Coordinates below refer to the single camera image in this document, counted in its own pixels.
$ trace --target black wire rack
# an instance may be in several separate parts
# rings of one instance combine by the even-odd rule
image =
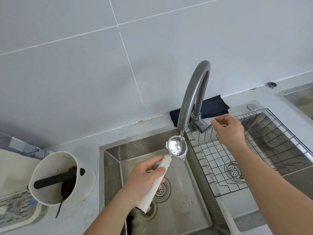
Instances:
[[[237,116],[245,129],[247,146],[284,176],[313,165],[313,153],[268,109]],[[232,154],[211,128],[204,134],[187,132],[190,143],[215,197],[248,185]]]

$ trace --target folded dark towel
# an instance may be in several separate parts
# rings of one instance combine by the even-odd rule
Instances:
[[[217,117],[219,115],[228,114],[229,106],[225,104],[221,95],[214,96],[212,98],[206,99],[202,102],[201,106],[201,118],[211,118]],[[178,117],[179,117],[180,109],[173,110],[170,112],[171,119],[177,127]]]

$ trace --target faucet handle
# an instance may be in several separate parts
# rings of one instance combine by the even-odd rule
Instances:
[[[207,124],[206,122],[204,122],[203,119],[201,119],[201,118],[200,118],[199,120],[195,121],[194,123],[195,123],[195,125],[197,126],[197,128],[198,128],[198,130],[199,130],[200,133],[204,133],[204,132],[208,131],[208,130],[212,127],[211,124],[208,125],[208,124]]]

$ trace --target sink basin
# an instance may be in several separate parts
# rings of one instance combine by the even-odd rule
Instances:
[[[256,111],[250,111],[254,104]],[[313,154],[257,101],[229,109],[242,122],[248,146],[303,193],[313,198]],[[100,210],[117,194],[136,162],[165,155],[174,126],[100,147]],[[240,234],[265,224],[240,168],[216,132],[184,134],[186,160],[174,159],[151,209],[133,209],[122,234]]]
[[[281,91],[275,95],[313,125],[313,83]]]

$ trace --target white grout line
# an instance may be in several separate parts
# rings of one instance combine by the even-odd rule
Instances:
[[[127,22],[120,23],[120,24],[118,24],[117,22],[116,22],[116,23],[117,23],[117,25],[123,25],[123,24],[127,24],[127,23],[134,22],[134,21],[140,21],[140,20],[144,20],[144,19],[147,19],[147,18],[150,18],[150,17],[155,17],[155,16],[160,16],[160,15],[163,15],[163,14],[171,13],[171,12],[174,12],[174,11],[179,11],[179,10],[188,9],[188,8],[190,8],[190,7],[197,7],[197,6],[200,6],[200,5],[202,5],[202,4],[207,4],[207,3],[210,3],[210,2],[214,2],[214,1],[218,1],[218,0],[211,0],[211,1],[199,3],[199,4],[196,4],[196,5],[192,5],[192,6],[179,8],[179,9],[176,9],[176,10],[173,10],[173,11],[167,11],[167,12],[163,12],[163,13],[160,13],[160,14],[156,14],[156,15],[152,15],[152,16],[147,16],[147,17],[143,17],[143,18],[136,19],[136,20],[133,20],[133,21],[127,21]]]
[[[102,31],[102,30],[113,28],[113,27],[118,27],[118,26],[114,25],[114,26],[110,26],[110,27],[105,27],[105,28],[102,28],[102,29],[99,29],[99,30],[93,30],[93,31],[89,31],[89,32],[86,32],[86,33],[83,33],[83,34],[73,35],[73,36],[70,36],[70,37],[65,37],[65,38],[62,38],[62,39],[57,39],[57,40],[53,40],[53,41],[50,41],[50,42],[41,43],[41,44],[37,44],[37,45],[34,45],[34,46],[21,48],[21,49],[18,49],[18,50],[13,50],[13,51],[10,51],[10,52],[2,53],[2,54],[0,54],[0,56],[8,55],[8,54],[11,54],[11,53],[15,53],[15,52],[18,52],[18,51],[22,51],[22,50],[26,50],[26,49],[30,49],[30,48],[34,48],[34,47],[38,47],[38,46],[42,46],[42,45],[45,45],[45,44],[48,44],[48,43],[54,43],[54,42],[58,42],[58,41],[65,40],[65,39],[71,39],[71,38],[78,37],[78,36],[85,35],[85,34],[91,34],[91,33],[97,32],[97,31]]]
[[[112,9],[112,12],[113,12],[113,15],[114,15],[116,24],[117,24],[117,28],[118,28],[118,30],[119,30],[119,26],[118,26],[118,23],[117,23],[117,20],[116,20],[116,17],[115,17],[115,13],[114,13],[114,10],[113,10],[113,7],[112,7],[111,0],[109,0],[109,2],[110,2],[111,9]],[[126,47],[125,47],[125,44],[124,44],[124,41],[123,41],[123,38],[122,38],[122,34],[120,33],[120,30],[119,30],[119,35],[120,35],[120,38],[121,38],[121,40],[122,40],[122,43],[123,43],[123,46],[124,46],[124,49],[125,49],[125,53],[126,53],[126,56],[127,56],[128,62],[129,62],[129,66],[131,67],[131,72],[133,73],[133,76],[134,76],[134,79],[135,79],[135,83],[136,83],[136,86],[137,86],[137,90],[138,90],[138,93],[139,93],[139,96],[140,96],[140,99],[141,99],[143,108],[144,108],[145,113],[146,113],[146,115],[147,115],[147,119],[149,119],[148,114],[147,114],[147,111],[146,111],[146,108],[145,108],[145,104],[143,103],[143,100],[142,100],[142,97],[141,97],[141,94],[140,94],[140,91],[139,91],[139,87],[138,87],[138,84],[137,84],[137,81],[136,81],[136,78],[135,78],[135,74],[134,74],[133,68],[132,68],[132,66],[131,66],[131,62],[130,62],[130,60],[129,60],[129,57],[128,57],[128,54],[127,54],[127,51],[126,51]]]

